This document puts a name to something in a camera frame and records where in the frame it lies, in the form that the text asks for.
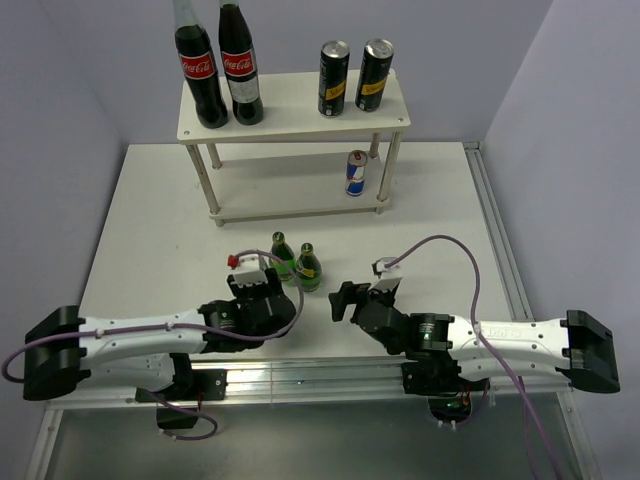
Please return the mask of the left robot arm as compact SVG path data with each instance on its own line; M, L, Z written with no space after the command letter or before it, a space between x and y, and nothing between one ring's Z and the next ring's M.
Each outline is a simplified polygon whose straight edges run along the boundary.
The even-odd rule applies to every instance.
M299 306L272 268L232 273L229 300L158 317L83 317L63 306L25 336L22 395L53 400L79 386L128 386L180 400L195 386L191 356L238 353L288 333Z

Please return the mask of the Red Bull can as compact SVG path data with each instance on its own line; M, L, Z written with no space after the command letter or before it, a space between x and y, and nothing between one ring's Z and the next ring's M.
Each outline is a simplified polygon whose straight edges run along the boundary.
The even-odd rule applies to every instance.
M347 195L355 197L363 193L368 158L368 154L363 150L353 150L349 153L346 163L345 192Z

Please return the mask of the green glass bottle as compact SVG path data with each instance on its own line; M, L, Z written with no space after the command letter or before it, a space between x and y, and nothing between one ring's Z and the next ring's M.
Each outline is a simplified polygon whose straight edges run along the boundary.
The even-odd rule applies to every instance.
M295 255L281 231L276 231L272 235L271 254L277 257L277 260L269 258L269 263L276 270L279 279L282 282L290 281L296 269Z
M305 292L315 291L321 285L322 266L309 242L301 245L300 255L296 260L296 274Z

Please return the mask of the dark gold-band beverage can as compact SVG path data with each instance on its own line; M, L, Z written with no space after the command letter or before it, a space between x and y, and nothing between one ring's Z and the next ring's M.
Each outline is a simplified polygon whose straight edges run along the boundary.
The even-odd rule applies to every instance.
M369 40L363 50L355 104L364 112L373 112L380 107L389 75L394 47L387 39Z

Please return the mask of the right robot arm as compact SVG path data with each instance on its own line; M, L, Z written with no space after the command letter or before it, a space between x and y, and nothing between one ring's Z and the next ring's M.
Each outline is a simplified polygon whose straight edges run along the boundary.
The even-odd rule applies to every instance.
M449 314L405 314L395 308L394 290L344 282L329 294L333 321L354 308L351 323L390 355L402 355L405 393L444 396L484 389L491 378L512 371L518 377L560 380L584 392L613 394L620 380L613 334L582 310L546 321L483 321Z

